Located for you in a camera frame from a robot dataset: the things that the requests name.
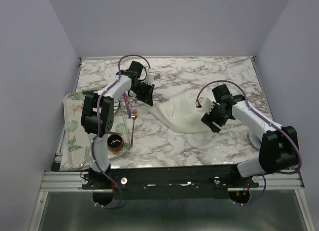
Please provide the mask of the white cloth napkin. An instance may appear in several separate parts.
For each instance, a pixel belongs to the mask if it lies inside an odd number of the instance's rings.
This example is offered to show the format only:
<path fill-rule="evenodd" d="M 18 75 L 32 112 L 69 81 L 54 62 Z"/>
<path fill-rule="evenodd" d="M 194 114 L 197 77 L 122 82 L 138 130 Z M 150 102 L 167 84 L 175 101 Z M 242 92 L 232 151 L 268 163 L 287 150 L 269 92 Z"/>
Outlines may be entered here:
<path fill-rule="evenodd" d="M 196 107 L 195 99 L 195 95 L 182 96 L 154 104 L 149 108 L 149 112 L 177 133 L 199 134 L 210 132 L 211 129 L 201 122 L 204 110 Z"/>

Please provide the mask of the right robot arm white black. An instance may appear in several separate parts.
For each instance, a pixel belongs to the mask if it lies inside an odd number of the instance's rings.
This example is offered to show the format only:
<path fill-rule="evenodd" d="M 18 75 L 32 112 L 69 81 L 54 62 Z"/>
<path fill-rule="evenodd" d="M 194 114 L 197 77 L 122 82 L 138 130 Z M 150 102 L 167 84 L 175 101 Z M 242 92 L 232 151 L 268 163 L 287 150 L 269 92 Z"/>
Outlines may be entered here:
<path fill-rule="evenodd" d="M 257 157 L 233 165 L 230 183 L 240 187 L 252 176 L 297 173 L 302 159 L 295 128 L 272 121 L 251 105 L 244 91 L 232 95 L 226 84 L 223 81 L 212 89 L 214 101 L 197 96 L 195 103 L 204 110 L 201 121 L 212 132 L 220 132 L 228 120 L 238 119 L 249 128 L 250 140 L 259 149 Z"/>

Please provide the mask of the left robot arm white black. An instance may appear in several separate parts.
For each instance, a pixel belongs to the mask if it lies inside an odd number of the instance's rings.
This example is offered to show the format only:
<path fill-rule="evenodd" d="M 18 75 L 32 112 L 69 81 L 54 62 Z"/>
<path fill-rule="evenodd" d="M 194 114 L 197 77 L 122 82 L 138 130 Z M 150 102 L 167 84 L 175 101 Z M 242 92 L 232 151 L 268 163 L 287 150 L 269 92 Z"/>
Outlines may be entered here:
<path fill-rule="evenodd" d="M 85 95 L 81 125 L 91 139 L 93 164 L 90 167 L 97 172 L 93 182 L 101 189 L 111 181 L 110 175 L 105 172 L 110 167 L 107 139 L 114 124 L 114 102 L 124 93 L 132 91 L 139 101 L 153 106 L 154 85 L 140 80 L 144 69 L 141 63 L 132 61 L 130 67 L 120 70 L 115 80 L 105 88 Z"/>

